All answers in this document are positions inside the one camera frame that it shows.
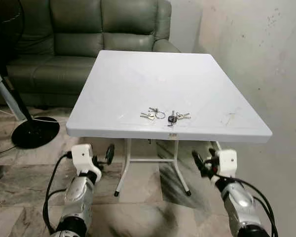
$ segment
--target key ring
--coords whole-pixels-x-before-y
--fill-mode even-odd
[[[159,111],[158,108],[151,108],[149,107],[149,109],[151,109],[152,112],[154,112],[154,116],[157,118],[157,119],[164,119],[166,117],[166,114],[162,111]]]

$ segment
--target green sofa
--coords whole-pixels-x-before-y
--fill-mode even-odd
[[[21,3],[25,30],[16,46],[19,57],[7,69],[28,106],[73,106],[102,49],[179,52],[168,41],[166,0]]]

